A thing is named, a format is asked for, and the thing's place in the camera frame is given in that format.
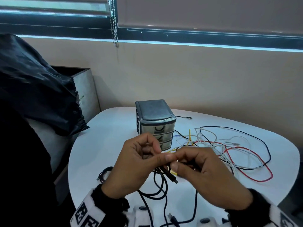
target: hand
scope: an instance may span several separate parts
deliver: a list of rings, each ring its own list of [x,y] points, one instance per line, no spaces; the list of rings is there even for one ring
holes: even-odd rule
[[[125,141],[101,189],[110,198],[125,197],[140,189],[153,169],[176,160],[172,153],[161,153],[159,141],[152,134],[141,134]]]
[[[244,210],[253,200],[251,192],[229,171],[211,148],[182,147],[175,152],[173,171],[188,180],[209,203],[224,209]],[[181,162],[195,159],[201,172]]]

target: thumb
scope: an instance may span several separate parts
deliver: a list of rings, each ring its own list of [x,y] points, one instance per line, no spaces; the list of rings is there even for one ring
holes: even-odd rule
[[[172,161],[176,161],[177,157],[172,154],[172,153],[161,153],[161,154],[156,154],[153,157],[147,159],[149,166],[152,169],[155,169],[159,166],[163,166],[167,163],[170,163]]]
[[[187,165],[184,165],[180,162],[172,162],[170,167],[173,171],[175,171],[179,176],[185,178],[191,184],[195,184],[195,181],[198,179],[200,173],[194,171]]]

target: black plastic bag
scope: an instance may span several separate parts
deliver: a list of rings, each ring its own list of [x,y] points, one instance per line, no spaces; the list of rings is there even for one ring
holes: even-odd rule
[[[33,47],[11,34],[0,34],[0,88],[0,98],[22,116],[48,124],[58,135],[89,128],[73,78],[56,72]]]

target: beige wall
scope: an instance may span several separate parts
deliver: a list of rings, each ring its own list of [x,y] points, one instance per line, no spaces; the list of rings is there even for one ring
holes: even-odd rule
[[[265,128],[303,146],[303,53],[24,38],[51,65],[91,68],[101,109],[171,108]]]

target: white table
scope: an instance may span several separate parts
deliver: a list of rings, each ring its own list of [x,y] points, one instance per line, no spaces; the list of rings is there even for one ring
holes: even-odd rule
[[[183,110],[172,109],[172,112],[175,115],[190,116],[193,118],[177,118],[175,129],[183,135],[189,134],[189,129],[191,129],[191,133],[195,133],[195,127],[208,125],[227,126],[244,131],[265,141],[272,155],[272,160],[268,166],[273,172],[273,179],[265,183],[256,183],[241,173],[238,173],[238,178],[246,187],[254,188],[261,192],[276,205],[289,193],[296,180],[300,163],[298,149],[290,141],[276,133],[229,119]],[[99,173],[104,168],[115,164],[124,141],[138,135],[135,107],[107,109],[96,115],[88,125],[90,128],[81,132],[76,139],[68,164],[68,182],[75,207],[80,205],[91,188],[97,186],[98,181],[96,178]],[[227,129],[210,128],[210,130],[215,132],[219,139],[241,135]],[[204,132],[203,134],[209,139],[214,139],[210,133]],[[175,139],[176,137],[174,137],[172,146],[178,145]],[[247,139],[252,144],[252,150],[257,152],[266,161],[268,154],[264,145],[253,138],[247,137]],[[243,140],[239,140],[239,143],[245,145],[245,141]],[[233,154],[236,162],[243,164],[247,162],[246,155],[235,151],[231,151],[231,154]],[[265,167],[247,173],[250,177],[260,180],[266,179],[269,176],[269,172]],[[151,193],[158,190],[152,176],[153,174],[149,176],[142,186],[141,190],[143,192]],[[175,184],[168,180],[169,189],[166,213],[172,213],[178,221],[184,221],[192,217],[195,190],[184,179],[178,178],[178,181],[179,183]],[[130,204],[130,210],[136,204],[144,205],[137,192],[128,195],[126,198]],[[165,199],[161,201],[146,200],[154,212],[154,226],[158,227],[164,224],[163,208]],[[207,216],[213,216],[220,223],[222,217],[226,218],[226,213],[223,209],[209,204],[198,195],[196,218],[191,223],[183,226],[196,226],[198,219]]]

